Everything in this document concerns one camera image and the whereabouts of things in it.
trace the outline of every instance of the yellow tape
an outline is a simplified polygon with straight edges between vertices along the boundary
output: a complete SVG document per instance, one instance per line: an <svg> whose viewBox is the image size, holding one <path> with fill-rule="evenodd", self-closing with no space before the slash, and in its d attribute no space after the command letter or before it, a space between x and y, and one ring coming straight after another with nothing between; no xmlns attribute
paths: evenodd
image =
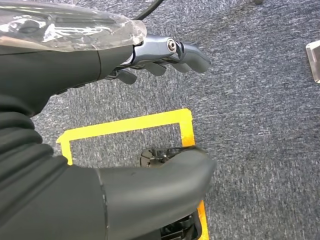
<svg viewBox="0 0 320 240"><path fill-rule="evenodd" d="M62 154L68 159L69 165L72 165L72 155L70 141L171 124L180 125L181 141L183 147L194 146L195 144L192 127L192 115L190 110L186 108L66 130L59 137L57 143L60 144ZM209 240L206 212L203 201L198 206L198 212L202 226L202 235L199 240Z"/></svg>

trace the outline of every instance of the black cable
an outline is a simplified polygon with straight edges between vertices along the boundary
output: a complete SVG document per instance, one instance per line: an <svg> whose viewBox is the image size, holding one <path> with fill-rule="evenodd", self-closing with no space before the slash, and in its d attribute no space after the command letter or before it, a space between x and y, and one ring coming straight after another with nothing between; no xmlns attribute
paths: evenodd
<svg viewBox="0 0 320 240"><path fill-rule="evenodd" d="M150 15L152 12L155 11L156 8L158 8L160 4L162 4L165 0L155 0L152 2L150 6L149 6L147 9L141 12L138 16L136 16L134 18L134 20L143 20L149 15Z"/></svg>

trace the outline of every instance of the gray carpet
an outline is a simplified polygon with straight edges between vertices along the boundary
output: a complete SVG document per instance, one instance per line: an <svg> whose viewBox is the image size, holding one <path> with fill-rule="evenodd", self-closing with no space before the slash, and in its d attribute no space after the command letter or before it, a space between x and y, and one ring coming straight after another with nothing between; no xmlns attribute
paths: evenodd
<svg viewBox="0 0 320 240"><path fill-rule="evenodd" d="M138 72L54 96L35 117L58 154L67 129L189 108L196 143L218 161L205 206L211 240L313 240L320 232L320 85L306 45L320 40L318 0L167 0L149 33L200 46L205 74ZM134 17L150 0L82 0ZM180 145L179 126L72 144L81 166L136 166L146 147Z"/></svg>

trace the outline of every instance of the metal bracket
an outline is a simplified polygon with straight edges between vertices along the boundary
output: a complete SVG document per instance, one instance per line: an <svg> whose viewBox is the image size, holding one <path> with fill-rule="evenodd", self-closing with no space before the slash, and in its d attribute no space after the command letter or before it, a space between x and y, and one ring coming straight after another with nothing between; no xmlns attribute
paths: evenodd
<svg viewBox="0 0 320 240"><path fill-rule="evenodd" d="M306 49L314 81L320 84L320 40L311 42Z"/></svg>

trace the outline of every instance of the black rubber cover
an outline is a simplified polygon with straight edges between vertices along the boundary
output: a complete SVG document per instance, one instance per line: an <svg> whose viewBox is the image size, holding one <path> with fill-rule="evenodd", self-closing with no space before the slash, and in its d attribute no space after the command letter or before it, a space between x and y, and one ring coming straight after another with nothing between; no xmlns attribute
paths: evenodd
<svg viewBox="0 0 320 240"><path fill-rule="evenodd" d="M106 239L106 205L94 169L52 157L29 118L1 106L1 240Z"/></svg>
<svg viewBox="0 0 320 240"><path fill-rule="evenodd" d="M34 116L52 95L103 79L132 53L132 45L75 52L0 46L0 95Z"/></svg>
<svg viewBox="0 0 320 240"><path fill-rule="evenodd" d="M106 193L108 238L132 239L190 215L205 197L216 166L195 148L157 168L99 169Z"/></svg>

